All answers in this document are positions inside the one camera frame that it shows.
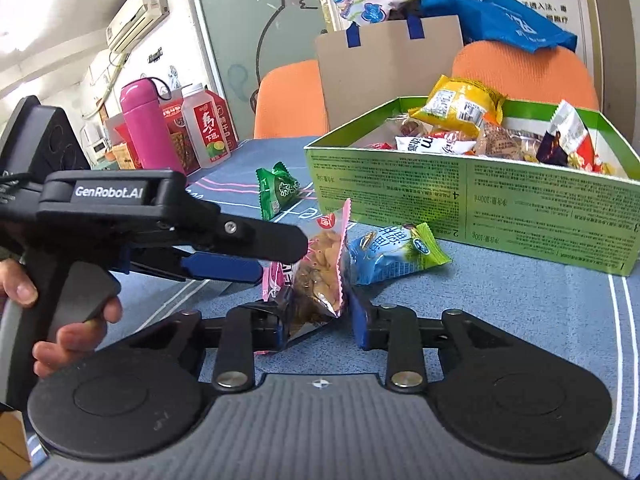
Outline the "person's left hand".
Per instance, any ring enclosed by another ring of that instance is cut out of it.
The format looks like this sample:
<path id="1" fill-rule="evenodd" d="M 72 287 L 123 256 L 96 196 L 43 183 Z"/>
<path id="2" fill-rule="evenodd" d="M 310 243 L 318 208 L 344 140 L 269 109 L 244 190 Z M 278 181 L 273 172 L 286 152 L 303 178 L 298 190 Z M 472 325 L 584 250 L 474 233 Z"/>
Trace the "person's left hand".
<path id="1" fill-rule="evenodd" d="M 22 307 L 32 307 L 37 291 L 24 268 L 13 259 L 1 261 L 1 293 Z M 50 333 L 55 342 L 36 342 L 32 354 L 37 376 L 46 377 L 56 370 L 88 356 L 98 348 L 107 332 L 107 324 L 122 318 L 122 304 L 117 297 L 90 307 L 89 312 L 72 301 L 71 309 L 60 309 L 52 318 Z"/>

